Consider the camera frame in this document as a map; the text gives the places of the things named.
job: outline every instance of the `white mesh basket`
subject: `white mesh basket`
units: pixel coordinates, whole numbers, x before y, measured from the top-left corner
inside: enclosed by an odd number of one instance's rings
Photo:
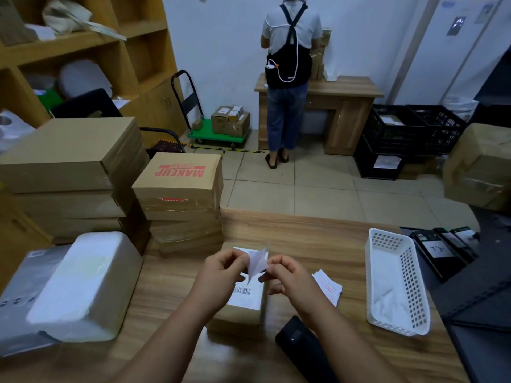
[[[429,303],[411,238],[371,228],[365,274],[370,324],[405,336],[429,332]]]

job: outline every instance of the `barcode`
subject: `barcode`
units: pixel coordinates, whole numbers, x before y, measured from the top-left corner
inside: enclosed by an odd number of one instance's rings
[[[236,286],[234,288],[234,293],[239,293],[239,294],[245,294],[247,296],[250,296],[250,288],[242,288],[240,286]]]

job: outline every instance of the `jeans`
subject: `jeans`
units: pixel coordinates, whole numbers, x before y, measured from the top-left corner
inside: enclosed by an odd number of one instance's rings
[[[302,126],[303,109],[309,83],[289,89],[268,88],[268,148],[276,152],[281,147],[292,151],[296,147]]]

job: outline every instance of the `black shoe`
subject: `black shoe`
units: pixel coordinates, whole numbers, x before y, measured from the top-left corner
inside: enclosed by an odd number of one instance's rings
[[[287,159],[284,159],[284,157],[282,157],[282,153],[284,152],[284,148],[281,147],[277,154],[278,154],[278,158],[281,160],[281,162],[289,162],[289,155],[288,155],[288,158]]]
[[[270,155],[266,155],[266,157],[264,159],[268,163],[268,166],[270,167],[270,169],[277,169],[277,161],[275,161],[275,165],[270,165]]]

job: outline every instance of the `apron strap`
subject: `apron strap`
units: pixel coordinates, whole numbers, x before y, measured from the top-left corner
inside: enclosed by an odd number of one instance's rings
[[[281,9],[284,12],[284,15],[285,15],[285,17],[286,17],[286,19],[288,21],[288,24],[290,25],[290,27],[289,27],[289,34],[288,34],[288,38],[287,38],[286,44],[291,44],[291,37],[294,38],[295,44],[298,43],[298,38],[296,37],[296,28],[295,27],[298,24],[298,21],[302,18],[303,12],[305,12],[308,7],[309,6],[304,3],[302,5],[302,8],[300,9],[298,14],[296,15],[295,19],[291,20],[291,15],[289,14],[288,9],[286,8],[286,6],[284,4],[281,5]]]

